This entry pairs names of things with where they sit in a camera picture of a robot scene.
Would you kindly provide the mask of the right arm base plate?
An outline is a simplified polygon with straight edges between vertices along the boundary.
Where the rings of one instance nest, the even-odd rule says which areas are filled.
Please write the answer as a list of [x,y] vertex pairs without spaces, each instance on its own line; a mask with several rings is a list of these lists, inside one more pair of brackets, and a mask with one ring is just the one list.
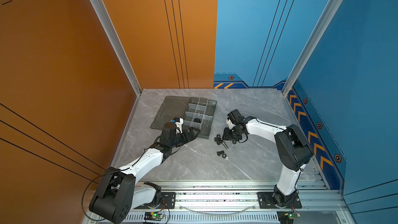
[[291,195],[284,196],[278,192],[258,192],[258,203],[261,209],[272,208],[294,208],[301,209],[302,203],[299,192],[295,191]]

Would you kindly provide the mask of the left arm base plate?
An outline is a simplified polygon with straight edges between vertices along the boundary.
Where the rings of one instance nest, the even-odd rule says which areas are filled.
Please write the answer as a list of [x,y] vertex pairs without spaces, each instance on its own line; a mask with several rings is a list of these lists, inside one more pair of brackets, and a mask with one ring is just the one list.
[[140,209],[161,209],[164,205],[168,209],[174,209],[176,192],[162,192],[159,203],[148,203],[139,206]]

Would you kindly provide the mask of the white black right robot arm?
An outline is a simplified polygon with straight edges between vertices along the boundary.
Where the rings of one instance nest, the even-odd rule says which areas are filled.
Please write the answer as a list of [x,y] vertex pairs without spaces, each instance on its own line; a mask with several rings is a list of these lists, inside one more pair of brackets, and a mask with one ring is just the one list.
[[226,120],[223,139],[241,142],[242,136],[256,135],[272,141],[277,146],[278,156],[283,164],[279,181],[274,186],[273,203],[279,208],[290,207],[298,198],[297,183],[311,158],[313,149],[299,126],[276,125],[255,117],[233,116]]

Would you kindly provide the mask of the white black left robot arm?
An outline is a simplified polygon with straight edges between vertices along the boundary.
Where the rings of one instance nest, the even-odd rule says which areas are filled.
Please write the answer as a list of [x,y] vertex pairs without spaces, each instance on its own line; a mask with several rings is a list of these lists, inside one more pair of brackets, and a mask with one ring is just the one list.
[[174,148],[198,138],[200,129],[184,129],[182,124],[181,118],[166,123],[161,134],[138,159],[119,168],[110,167],[98,176],[99,184],[88,210],[98,215],[100,221],[119,224],[125,220],[131,209],[142,205],[157,207],[162,201],[161,187],[151,182],[145,182],[141,186],[137,183],[169,158]]

